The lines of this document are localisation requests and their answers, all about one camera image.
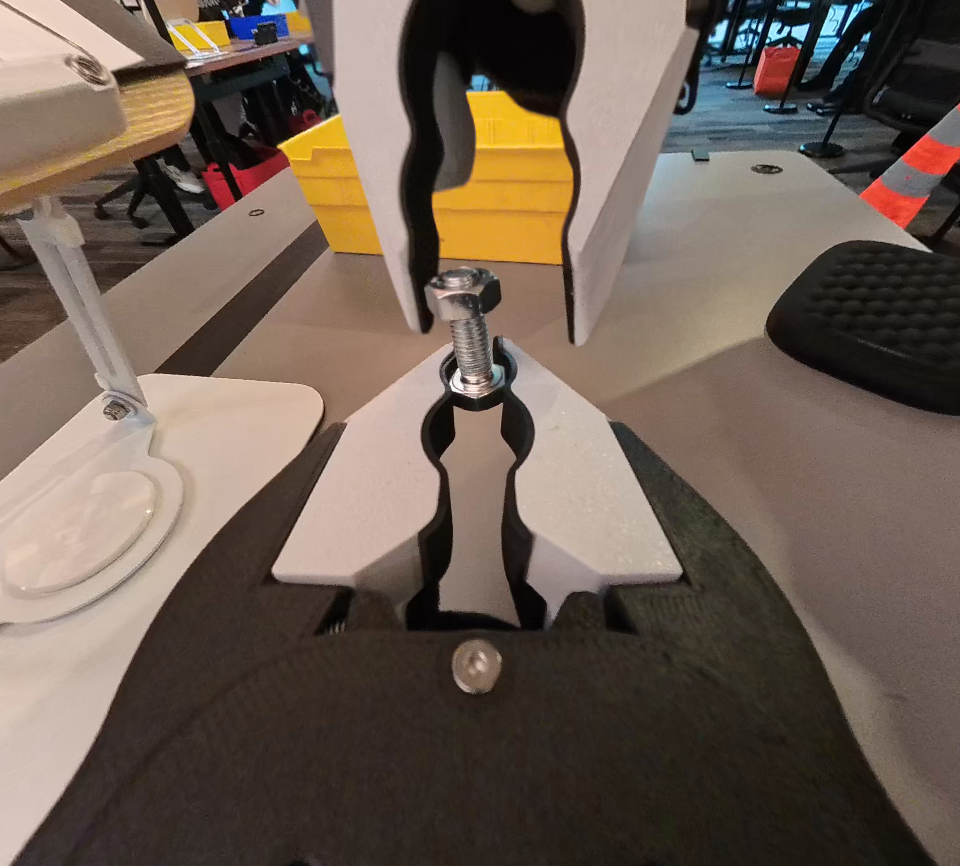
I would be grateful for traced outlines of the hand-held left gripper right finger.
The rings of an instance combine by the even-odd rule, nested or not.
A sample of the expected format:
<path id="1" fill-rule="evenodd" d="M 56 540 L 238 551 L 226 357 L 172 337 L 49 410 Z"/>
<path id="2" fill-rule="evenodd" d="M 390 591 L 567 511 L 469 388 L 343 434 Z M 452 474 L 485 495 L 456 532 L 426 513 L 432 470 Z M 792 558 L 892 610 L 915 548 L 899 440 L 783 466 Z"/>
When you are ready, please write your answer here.
<path id="1" fill-rule="evenodd" d="M 501 524 L 519 625 L 547 627 L 574 594 L 667 585 L 681 562 L 612 422 L 509 339 L 500 434 L 513 464 Z"/>

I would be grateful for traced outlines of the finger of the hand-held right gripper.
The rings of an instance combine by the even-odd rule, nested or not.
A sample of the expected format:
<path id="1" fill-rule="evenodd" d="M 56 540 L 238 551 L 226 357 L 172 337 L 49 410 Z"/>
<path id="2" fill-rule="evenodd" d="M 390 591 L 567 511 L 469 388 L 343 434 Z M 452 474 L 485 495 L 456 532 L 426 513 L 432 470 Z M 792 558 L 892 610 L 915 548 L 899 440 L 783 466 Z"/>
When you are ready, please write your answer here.
<path id="1" fill-rule="evenodd" d="M 429 332 L 425 287 L 439 263 L 432 192 L 443 155 L 433 104 L 437 51 L 422 0 L 306 0 L 318 50 L 409 328 Z"/>
<path id="2" fill-rule="evenodd" d="M 697 40 L 688 0 L 579 0 L 582 51 L 563 126 L 579 167 L 565 227 L 571 342 L 613 292 Z"/>

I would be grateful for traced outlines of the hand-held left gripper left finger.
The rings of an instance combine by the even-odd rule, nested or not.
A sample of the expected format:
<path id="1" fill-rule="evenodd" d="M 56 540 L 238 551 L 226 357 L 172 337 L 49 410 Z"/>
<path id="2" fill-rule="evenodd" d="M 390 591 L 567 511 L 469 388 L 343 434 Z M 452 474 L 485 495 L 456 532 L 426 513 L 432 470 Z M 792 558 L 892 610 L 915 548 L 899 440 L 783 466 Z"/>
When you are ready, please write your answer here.
<path id="1" fill-rule="evenodd" d="M 451 356 L 442 347 L 347 419 L 274 579 L 378 593 L 398 608 L 438 587 L 452 551 L 441 461 L 455 437 Z"/>

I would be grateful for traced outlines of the silver hex nut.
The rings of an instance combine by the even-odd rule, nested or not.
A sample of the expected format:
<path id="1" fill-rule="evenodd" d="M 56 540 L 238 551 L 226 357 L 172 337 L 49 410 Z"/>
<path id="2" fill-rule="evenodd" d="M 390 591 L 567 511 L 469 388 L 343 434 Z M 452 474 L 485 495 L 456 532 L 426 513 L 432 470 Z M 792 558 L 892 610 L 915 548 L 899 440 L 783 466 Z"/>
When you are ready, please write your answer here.
<path id="1" fill-rule="evenodd" d="M 501 404 L 507 383 L 505 369 L 494 363 L 489 373 L 485 380 L 467 381 L 455 366 L 448 380 L 452 403 L 469 412 L 483 412 Z"/>

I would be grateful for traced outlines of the yellow plastic bin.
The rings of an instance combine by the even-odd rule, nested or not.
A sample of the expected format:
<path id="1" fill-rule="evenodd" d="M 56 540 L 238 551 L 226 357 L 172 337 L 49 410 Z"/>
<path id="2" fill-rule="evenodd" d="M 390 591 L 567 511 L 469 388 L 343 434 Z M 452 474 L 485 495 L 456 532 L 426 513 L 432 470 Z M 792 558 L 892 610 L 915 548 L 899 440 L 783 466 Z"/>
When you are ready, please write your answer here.
<path id="1" fill-rule="evenodd" d="M 441 257 L 562 263 L 573 176 L 557 118 L 523 109 L 506 92 L 468 92 L 476 133 L 472 175 L 433 195 Z M 382 254 L 341 116 L 279 145 L 329 247 Z"/>

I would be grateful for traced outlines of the silver hex bolt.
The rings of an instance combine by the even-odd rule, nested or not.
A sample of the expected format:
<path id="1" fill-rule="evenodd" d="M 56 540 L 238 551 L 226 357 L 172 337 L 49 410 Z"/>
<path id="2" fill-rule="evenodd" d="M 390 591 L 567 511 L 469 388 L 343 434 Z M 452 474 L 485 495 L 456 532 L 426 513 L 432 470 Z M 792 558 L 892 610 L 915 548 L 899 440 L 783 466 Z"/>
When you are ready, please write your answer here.
<path id="1" fill-rule="evenodd" d="M 477 400 L 497 391 L 505 374 L 494 361 L 486 317 L 501 302 L 498 277 L 479 267 L 457 267 L 432 278 L 424 293 L 433 315 L 449 326 L 457 362 L 451 387 Z"/>

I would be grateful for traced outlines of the small blue bin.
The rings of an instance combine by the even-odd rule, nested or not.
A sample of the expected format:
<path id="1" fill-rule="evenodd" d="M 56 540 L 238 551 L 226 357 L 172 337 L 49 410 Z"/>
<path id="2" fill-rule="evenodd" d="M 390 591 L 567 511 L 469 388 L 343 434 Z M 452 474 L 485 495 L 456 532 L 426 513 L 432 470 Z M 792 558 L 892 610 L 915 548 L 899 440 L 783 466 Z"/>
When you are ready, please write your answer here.
<path id="1" fill-rule="evenodd" d="M 261 32 L 274 32 L 278 39 L 289 35 L 290 27 L 284 14 L 256 15 L 249 17 L 230 17 L 227 26 L 234 39 L 243 42 L 254 42 Z"/>

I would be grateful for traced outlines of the orange bag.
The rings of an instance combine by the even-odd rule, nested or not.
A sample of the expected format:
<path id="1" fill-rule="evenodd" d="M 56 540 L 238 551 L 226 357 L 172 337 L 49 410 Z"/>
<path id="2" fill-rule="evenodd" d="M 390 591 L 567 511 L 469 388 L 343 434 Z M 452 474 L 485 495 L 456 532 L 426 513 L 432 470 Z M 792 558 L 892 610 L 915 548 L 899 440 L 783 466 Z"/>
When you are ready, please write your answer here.
<path id="1" fill-rule="evenodd" d="M 765 99 L 782 97 L 791 85 L 800 51 L 797 45 L 790 44 L 764 46 L 752 78 L 754 94 Z"/>

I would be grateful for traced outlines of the white stand with wooden board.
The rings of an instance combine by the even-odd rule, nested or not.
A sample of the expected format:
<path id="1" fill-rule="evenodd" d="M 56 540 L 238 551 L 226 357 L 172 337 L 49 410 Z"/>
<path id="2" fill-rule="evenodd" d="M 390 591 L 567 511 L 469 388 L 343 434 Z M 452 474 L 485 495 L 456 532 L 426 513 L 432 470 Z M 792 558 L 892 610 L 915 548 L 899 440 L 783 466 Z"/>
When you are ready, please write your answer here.
<path id="1" fill-rule="evenodd" d="M 292 456 L 324 412 L 301 385 L 149 374 L 138 378 L 54 177 L 96 153 L 143 158 L 185 124 L 148 114 L 134 80 L 181 80 L 184 59 L 114 0 L 62 0 L 146 61 L 110 71 L 86 53 L 2 65 L 2 212 L 30 248 L 89 358 L 99 394 L 2 479 L 2 630 L 93 607 L 157 555 L 199 546 Z"/>

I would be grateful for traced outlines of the small yellow bin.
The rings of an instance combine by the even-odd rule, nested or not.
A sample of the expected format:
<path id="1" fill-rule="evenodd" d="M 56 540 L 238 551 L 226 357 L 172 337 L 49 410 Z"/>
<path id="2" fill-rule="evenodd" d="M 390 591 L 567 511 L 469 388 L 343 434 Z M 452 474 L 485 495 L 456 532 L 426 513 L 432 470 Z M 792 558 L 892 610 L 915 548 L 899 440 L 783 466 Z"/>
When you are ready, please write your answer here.
<path id="1" fill-rule="evenodd" d="M 214 56 L 231 44 L 232 38 L 222 20 L 166 20 L 165 25 L 174 47 L 186 58 Z"/>

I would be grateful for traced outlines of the red floor crate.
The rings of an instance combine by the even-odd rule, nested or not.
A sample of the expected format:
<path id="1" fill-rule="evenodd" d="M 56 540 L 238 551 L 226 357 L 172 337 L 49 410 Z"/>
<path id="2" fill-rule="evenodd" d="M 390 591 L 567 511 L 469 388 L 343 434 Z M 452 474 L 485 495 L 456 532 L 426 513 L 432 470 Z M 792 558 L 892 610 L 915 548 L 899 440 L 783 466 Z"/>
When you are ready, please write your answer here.
<path id="1" fill-rule="evenodd" d="M 234 178 L 242 196 L 253 192 L 269 181 L 270 178 L 290 166 L 285 154 L 269 145 L 253 144 L 251 150 L 256 158 L 256 163 L 240 168 L 230 164 L 231 176 Z M 234 194 L 217 164 L 208 164 L 200 174 L 220 212 L 234 204 Z"/>

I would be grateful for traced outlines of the black mesh office chair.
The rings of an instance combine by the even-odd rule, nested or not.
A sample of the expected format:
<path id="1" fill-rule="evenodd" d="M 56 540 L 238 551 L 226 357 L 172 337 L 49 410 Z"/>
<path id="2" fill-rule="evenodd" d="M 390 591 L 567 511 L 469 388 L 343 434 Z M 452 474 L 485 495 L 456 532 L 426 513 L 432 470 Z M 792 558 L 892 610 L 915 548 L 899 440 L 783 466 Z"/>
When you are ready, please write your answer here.
<path id="1" fill-rule="evenodd" d="M 959 101 L 959 44 L 916 39 L 882 69 L 862 106 L 896 131 L 895 155 L 912 147 Z"/>

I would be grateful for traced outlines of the orange traffic cone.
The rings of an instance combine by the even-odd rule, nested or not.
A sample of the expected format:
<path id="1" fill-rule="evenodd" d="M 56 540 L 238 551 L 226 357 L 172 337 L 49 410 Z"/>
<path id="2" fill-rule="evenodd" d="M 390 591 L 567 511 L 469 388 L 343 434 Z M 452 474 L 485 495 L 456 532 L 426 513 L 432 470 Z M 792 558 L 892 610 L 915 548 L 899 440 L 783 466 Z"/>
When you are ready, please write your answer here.
<path id="1" fill-rule="evenodd" d="M 959 161 L 959 106 L 870 183 L 860 198 L 889 221 L 906 229 L 934 188 Z"/>

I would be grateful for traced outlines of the printed instruction sheet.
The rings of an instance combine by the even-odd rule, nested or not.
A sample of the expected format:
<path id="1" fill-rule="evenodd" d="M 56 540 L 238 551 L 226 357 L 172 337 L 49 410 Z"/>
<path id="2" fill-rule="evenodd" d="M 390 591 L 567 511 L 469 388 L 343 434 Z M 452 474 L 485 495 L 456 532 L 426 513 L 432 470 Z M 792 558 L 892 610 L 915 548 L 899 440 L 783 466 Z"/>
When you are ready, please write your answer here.
<path id="1" fill-rule="evenodd" d="M 81 52 L 110 71 L 146 63 L 62 0 L 1 0 L 2 65 Z"/>

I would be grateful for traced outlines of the black dimpled wrist rest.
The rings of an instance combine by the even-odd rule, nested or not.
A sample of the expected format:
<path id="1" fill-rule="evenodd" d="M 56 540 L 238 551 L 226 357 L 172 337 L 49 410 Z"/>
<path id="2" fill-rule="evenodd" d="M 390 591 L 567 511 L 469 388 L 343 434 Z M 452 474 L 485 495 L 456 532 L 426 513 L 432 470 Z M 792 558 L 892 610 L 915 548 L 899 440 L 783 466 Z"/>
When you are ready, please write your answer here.
<path id="1" fill-rule="evenodd" d="M 926 249 L 851 240 L 825 250 L 766 322 L 787 356 L 923 411 L 959 415 L 959 262 Z"/>

